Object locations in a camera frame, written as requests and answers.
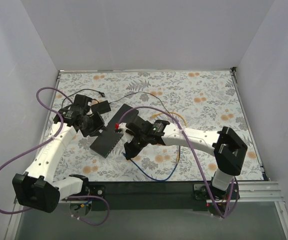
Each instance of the work surface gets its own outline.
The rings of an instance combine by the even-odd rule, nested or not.
[[[223,126],[233,128],[248,146],[248,151],[238,180],[262,180],[254,146],[238,100],[238,96],[229,71],[165,71],[165,72],[110,72],[110,73],[63,73],[58,89],[67,95],[81,89],[95,89],[104,92],[102,98],[90,90],[80,94],[99,101],[116,101],[121,97],[144,91],[159,97],[170,112],[181,114],[188,122],[188,127],[204,131],[221,130]],[[57,93],[53,109],[58,110],[64,97]],[[160,101],[146,93],[137,93],[112,103],[112,111],[102,115],[105,123],[116,111],[128,104],[132,107],[152,106],[164,110]],[[139,109],[139,116],[154,122],[156,119],[169,120],[150,109]],[[48,120],[45,136],[47,136],[54,114]],[[90,181],[147,181],[145,177],[122,152],[125,139],[122,138],[107,158],[103,158],[90,150],[89,146],[96,137],[84,138],[79,132],[69,144],[55,173],[55,180],[70,174],[87,176]],[[176,162],[177,146],[149,145],[134,158],[134,161],[150,176],[165,179],[169,176]],[[217,169],[213,156],[196,151],[208,180]],[[191,150],[182,147],[179,165],[170,181],[202,180]]]

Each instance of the yellow cable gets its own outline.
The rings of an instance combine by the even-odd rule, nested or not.
[[[187,122],[186,122],[185,118],[184,118],[181,114],[176,113],[176,112],[174,112],[174,111],[170,111],[169,113],[179,116],[179,117],[184,121],[185,127],[187,127]],[[157,114],[152,115],[150,118],[151,118],[151,119],[154,119],[154,118],[156,118],[157,116],[162,115],[162,114],[164,114],[164,113],[160,112],[160,113],[157,113]],[[177,154],[177,159],[176,159],[176,161],[179,162],[179,152],[178,152],[178,154]]]

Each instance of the cable connector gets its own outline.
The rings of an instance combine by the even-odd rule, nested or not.
[[[99,91],[98,92],[103,98],[106,96],[103,92]]]

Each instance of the white wall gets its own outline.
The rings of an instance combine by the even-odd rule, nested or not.
[[[278,180],[288,211],[288,1],[275,0],[237,73],[264,167]]]
[[[36,101],[42,86],[54,86],[57,69],[20,0],[0,0],[0,165],[38,143],[46,111]],[[52,92],[42,95],[50,103]],[[12,178],[22,173],[32,154],[0,174],[0,208],[11,211]],[[0,213],[0,240],[10,216]]]
[[[228,69],[273,0],[22,0],[61,70]]]

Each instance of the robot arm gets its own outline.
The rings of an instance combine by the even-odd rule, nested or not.
[[[229,127],[221,131],[202,131],[185,128],[192,146],[196,150],[215,156],[218,169],[211,182],[215,195],[223,195],[232,178],[240,175],[247,145]],[[189,147],[181,130],[173,123],[157,120],[154,124],[136,116],[130,123],[116,125],[117,132],[123,132],[128,142],[124,144],[125,157],[131,159],[148,144]]]
[[[98,136],[104,128],[104,121],[98,112],[90,111],[90,97],[77,94],[71,106],[62,108],[59,113],[64,125],[58,136],[54,137],[60,127],[58,116],[54,118],[49,138],[51,142],[42,147],[32,164],[24,174],[16,174],[13,186],[21,205],[51,213],[59,200],[80,192],[86,193],[84,182],[88,179],[81,175],[54,182],[57,165],[68,144],[80,130],[84,137]]]

